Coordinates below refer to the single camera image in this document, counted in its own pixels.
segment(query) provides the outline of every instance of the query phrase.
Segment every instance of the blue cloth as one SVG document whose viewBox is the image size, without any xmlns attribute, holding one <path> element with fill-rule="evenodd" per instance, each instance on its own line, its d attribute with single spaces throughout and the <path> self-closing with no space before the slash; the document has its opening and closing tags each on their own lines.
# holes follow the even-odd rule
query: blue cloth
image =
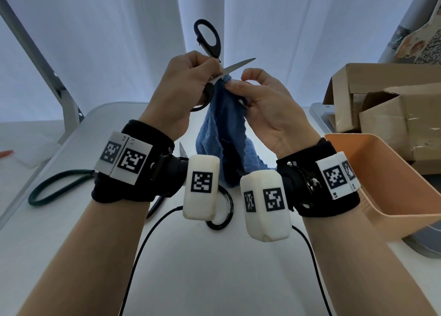
<svg viewBox="0 0 441 316">
<path fill-rule="evenodd" d="M 253 142 L 245 135 L 246 108 L 238 96 L 224 88 L 225 76 L 216 83 L 214 96 L 196 139 L 196 152 L 219 157 L 219 179 L 230 187 L 239 185 L 241 176 L 269 169 L 257 156 Z"/>
</svg>

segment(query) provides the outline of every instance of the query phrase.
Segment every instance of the second pair of scissors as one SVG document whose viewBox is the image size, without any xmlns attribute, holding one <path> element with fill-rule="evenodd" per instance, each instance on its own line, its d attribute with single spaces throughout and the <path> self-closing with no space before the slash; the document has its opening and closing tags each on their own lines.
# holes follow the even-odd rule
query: second pair of scissors
<svg viewBox="0 0 441 316">
<path fill-rule="evenodd" d="M 199 30 L 199 25 L 204 25 L 204 26 L 208 27 L 211 30 L 211 32 L 214 34 L 214 37 L 216 38 L 216 44 L 214 46 L 211 46 L 205 40 L 204 36 L 202 35 L 201 31 Z M 202 46 L 202 48 L 204 48 L 204 50 L 207 52 L 208 56 L 214 57 L 215 59 L 219 60 L 219 57 L 221 55 L 220 54 L 221 53 L 221 46 L 220 46 L 221 40 L 220 40 L 218 32 L 216 31 L 214 26 L 205 19 L 199 19 L 195 22 L 194 29 L 195 29 L 195 33 L 196 33 L 196 41 Z M 191 110 L 191 112 L 200 111 L 202 108 L 206 107 L 210 103 L 210 101 L 212 100 L 213 95 L 214 95 L 214 85 L 216 84 L 216 82 L 219 79 L 223 79 L 226 75 L 230 74 L 234 70 L 237 70 L 237 69 L 243 67 L 244 65 L 250 63 L 251 61 L 254 61 L 255 59 L 256 59 L 256 57 L 254 57 L 252 59 L 246 59 L 244 61 L 233 64 L 232 66 L 226 67 L 226 68 L 224 68 L 223 73 L 221 75 L 210 79 L 208 81 L 208 83 L 205 85 L 205 88 L 203 91 L 203 93 L 206 97 L 205 103 L 202 106 L 198 106 L 198 107 L 193 108 Z"/>
</svg>

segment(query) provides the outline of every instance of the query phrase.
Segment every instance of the scissor blade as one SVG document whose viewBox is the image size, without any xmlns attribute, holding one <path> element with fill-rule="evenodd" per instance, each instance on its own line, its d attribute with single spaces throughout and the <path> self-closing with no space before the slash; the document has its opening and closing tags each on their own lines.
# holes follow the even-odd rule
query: scissor blade
<svg viewBox="0 0 441 316">
<path fill-rule="evenodd" d="M 250 63 L 251 61 L 254 61 L 255 59 L 256 59 L 256 57 L 254 57 L 252 59 L 246 59 L 245 61 L 242 61 L 242 62 L 233 64 L 232 66 L 226 67 L 223 70 L 223 74 L 222 75 L 216 76 L 215 78 L 211 79 L 209 82 L 212 83 L 212 84 L 216 84 L 216 82 L 219 79 L 224 78 L 226 75 L 232 73 L 234 70 L 237 70 L 237 69 L 243 67 L 244 65 Z"/>
<path fill-rule="evenodd" d="M 188 158 L 187 153 L 185 152 L 181 142 L 179 142 L 179 154 L 181 155 L 181 157 Z"/>
</svg>

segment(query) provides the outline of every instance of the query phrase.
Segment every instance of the orange container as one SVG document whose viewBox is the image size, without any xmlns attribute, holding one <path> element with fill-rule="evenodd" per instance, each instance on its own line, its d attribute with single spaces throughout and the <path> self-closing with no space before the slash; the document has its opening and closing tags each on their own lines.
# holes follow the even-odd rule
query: orange container
<svg viewBox="0 0 441 316">
<path fill-rule="evenodd" d="M 371 134 L 326 134 L 343 151 L 360 180 L 360 206 L 387 241 L 441 219 L 441 194 Z"/>
</svg>

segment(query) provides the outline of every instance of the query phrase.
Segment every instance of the white curtain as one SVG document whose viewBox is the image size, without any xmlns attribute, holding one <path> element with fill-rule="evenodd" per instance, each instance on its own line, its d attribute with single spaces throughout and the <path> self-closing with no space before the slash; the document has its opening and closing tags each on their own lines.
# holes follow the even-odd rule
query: white curtain
<svg viewBox="0 0 441 316">
<path fill-rule="evenodd" d="M 378 61 L 411 1 L 8 0 L 86 114 L 112 101 L 148 101 L 171 57 L 203 52 L 193 32 L 200 18 L 218 30 L 225 66 L 256 57 L 250 66 L 279 78 L 308 107 L 345 63 Z M 0 28 L 0 121 L 62 118 Z"/>
</svg>

